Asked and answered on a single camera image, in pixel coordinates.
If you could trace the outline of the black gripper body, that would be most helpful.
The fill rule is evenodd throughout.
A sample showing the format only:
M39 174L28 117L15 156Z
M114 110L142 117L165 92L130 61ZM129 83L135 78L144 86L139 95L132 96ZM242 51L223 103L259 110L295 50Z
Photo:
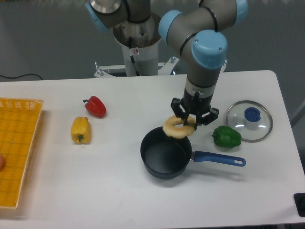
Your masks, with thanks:
M187 91L185 88L183 98L173 98L171 108L175 114L176 108L181 108L184 111L190 110L190 115L202 115L203 125L208 125L218 118L219 110L211 107L211 100L214 94L215 87L203 88Z

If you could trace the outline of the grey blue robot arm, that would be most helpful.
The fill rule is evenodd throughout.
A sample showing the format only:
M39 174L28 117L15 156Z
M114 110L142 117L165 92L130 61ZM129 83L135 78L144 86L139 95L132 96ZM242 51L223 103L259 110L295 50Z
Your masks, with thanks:
M184 122L195 115L196 126L217 119L210 103L226 60L222 30L246 18L247 1L202 0L191 13L171 10L162 17L148 0L89 0L85 7L99 30L112 29L128 76L156 75L159 42L171 46L189 65L183 98L171 103L174 114Z

